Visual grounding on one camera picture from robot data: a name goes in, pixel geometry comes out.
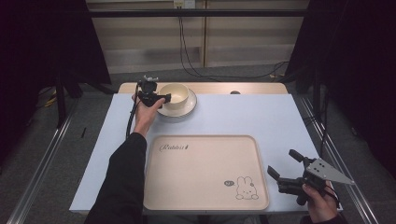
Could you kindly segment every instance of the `black cable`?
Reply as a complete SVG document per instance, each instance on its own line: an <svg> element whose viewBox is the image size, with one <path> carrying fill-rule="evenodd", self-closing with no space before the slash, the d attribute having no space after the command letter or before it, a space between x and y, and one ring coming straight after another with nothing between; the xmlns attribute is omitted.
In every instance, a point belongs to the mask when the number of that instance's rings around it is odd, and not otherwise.
<svg viewBox="0 0 396 224"><path fill-rule="evenodd" d="M131 115L129 116L128 125L126 127L125 139L127 139L129 137L129 135L131 134L132 121L134 120L134 113L136 112L136 109L137 109L137 106L138 106L138 104L136 103L136 101L137 101L137 89L138 88L139 88L139 84L136 84L136 89L134 90L134 105L132 107Z"/></svg>
<svg viewBox="0 0 396 224"><path fill-rule="evenodd" d="M212 77L205 77L205 76L201 75L200 73L198 73L198 72L194 69L194 67L192 66L191 61L190 61L189 53L187 52L186 39L184 38L184 25L183 25L183 19L182 19L181 17L178 18L178 25L179 25L179 30L180 30L180 60L181 60L181 65L183 66L184 71L186 71L189 75L194 76L194 77L203 77L203 78L208 78L208 79L211 79L211 80L213 80L213 81L219 82L219 80L216 80L216 79L214 79L214 78L212 78ZM182 54L182 52L183 52L183 50L182 50L182 49L183 49L183 46L184 46L184 51L185 51L186 56L187 56L187 61L189 62L189 65L190 65L191 69L192 69L197 75L190 73L190 72L187 70L187 68L184 66L184 63L183 63L183 54Z"/></svg>
<svg viewBox="0 0 396 224"><path fill-rule="evenodd" d="M255 76L255 77L204 76L204 75L198 73L198 72L194 69L194 67L192 66L192 64L191 64L190 57L189 57L189 54L188 54L188 52L187 52L186 40L185 40L185 37L184 37L183 19L182 19L181 17L178 18L178 23L179 23L179 31L180 31L179 37L180 37L180 60L181 60L181 65L183 66L183 69L184 69L189 75L191 75L191 76L194 76L194 77L202 77L202 78L209 78L209 79L214 80L214 81L217 81L217 82L219 82L219 80L216 79L217 77L224 77L224 78L259 78L259 77L267 77L267 76L272 75L276 70L278 70L279 68L281 68L285 63L288 63L288 62L276 63L276 64L274 64L274 69L273 69L271 72L266 73L266 74L264 74L264 75ZM182 49L183 49L183 46L184 46L184 51L185 51L185 53L186 53L186 56L187 56L187 60L188 60L188 62L189 62L189 65L190 65L191 69L196 73L196 75L190 73L190 72L187 70L187 68L184 66L183 57L182 57Z"/></svg>
<svg viewBox="0 0 396 224"><path fill-rule="evenodd" d="M340 208L340 197L338 196L337 192L335 191L335 189L332 189L331 187L326 185L326 188L330 189L334 194L331 194L330 192L328 192L327 190L325 190L326 194L329 195L330 197L332 197L335 200L335 203L337 205L337 208Z"/></svg>
<svg viewBox="0 0 396 224"><path fill-rule="evenodd" d="M55 102L57 101L56 92L53 93L52 95L51 95L51 97L48 99L48 101L47 101L45 104L43 104L43 105L37 105L37 106L35 107L35 110L41 109L41 108L43 108L43 107L50 107L51 105L55 104ZM68 97L68 96L70 96L70 95L67 93L67 94L64 95L64 98L66 98L66 97Z"/></svg>
<svg viewBox="0 0 396 224"><path fill-rule="evenodd" d="M324 114L324 116L325 116L324 120L326 121L326 122L324 122L325 123L324 126L327 127L327 106L328 106L328 103L329 103L329 93L328 92L329 92L329 90L326 88L326 93L323 96L322 108L320 109L319 113L318 114L314 114L313 116L309 116L309 117L303 118L305 127L307 127L313 121L318 120L317 117L321 116L322 114Z"/></svg>

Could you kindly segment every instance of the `tray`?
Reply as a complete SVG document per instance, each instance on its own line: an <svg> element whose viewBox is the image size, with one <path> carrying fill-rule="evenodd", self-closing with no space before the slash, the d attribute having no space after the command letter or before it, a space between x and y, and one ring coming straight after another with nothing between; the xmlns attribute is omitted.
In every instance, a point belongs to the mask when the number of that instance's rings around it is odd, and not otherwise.
<svg viewBox="0 0 396 224"><path fill-rule="evenodd" d="M262 162L248 135L162 135L151 144L148 210L257 211L268 206Z"/></svg>

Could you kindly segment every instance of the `black sleeve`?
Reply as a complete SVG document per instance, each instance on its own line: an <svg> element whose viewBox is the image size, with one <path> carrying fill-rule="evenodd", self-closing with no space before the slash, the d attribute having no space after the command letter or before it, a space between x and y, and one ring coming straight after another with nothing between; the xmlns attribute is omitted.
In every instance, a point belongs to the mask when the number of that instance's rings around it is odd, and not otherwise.
<svg viewBox="0 0 396 224"><path fill-rule="evenodd" d="M300 224L347 224L347 221L340 215L324 222L313 223L310 216L303 217Z"/></svg>
<svg viewBox="0 0 396 224"><path fill-rule="evenodd" d="M146 147L146 139L132 133L113 153L86 224L143 222Z"/></svg>

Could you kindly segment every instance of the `plate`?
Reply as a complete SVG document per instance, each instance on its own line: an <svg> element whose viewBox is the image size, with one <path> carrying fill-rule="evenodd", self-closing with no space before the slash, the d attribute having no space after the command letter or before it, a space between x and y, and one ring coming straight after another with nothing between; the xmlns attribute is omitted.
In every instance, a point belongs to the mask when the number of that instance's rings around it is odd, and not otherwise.
<svg viewBox="0 0 396 224"><path fill-rule="evenodd" d="M186 105L183 108L171 110L166 109L165 106L163 108L158 109L158 113L171 118L181 118L190 114L190 112L197 105L197 96L195 93L189 89L189 99L186 102Z"/></svg>

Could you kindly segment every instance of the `power outlet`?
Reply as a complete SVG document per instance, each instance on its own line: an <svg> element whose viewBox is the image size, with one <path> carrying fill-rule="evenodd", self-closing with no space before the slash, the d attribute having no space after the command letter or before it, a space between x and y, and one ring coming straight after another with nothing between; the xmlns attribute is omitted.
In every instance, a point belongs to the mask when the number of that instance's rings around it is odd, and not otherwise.
<svg viewBox="0 0 396 224"><path fill-rule="evenodd" d="M195 9L195 0L184 0L184 8Z"/></svg>
<svg viewBox="0 0 396 224"><path fill-rule="evenodd" d="M174 0L174 8L184 8L184 0Z"/></svg>

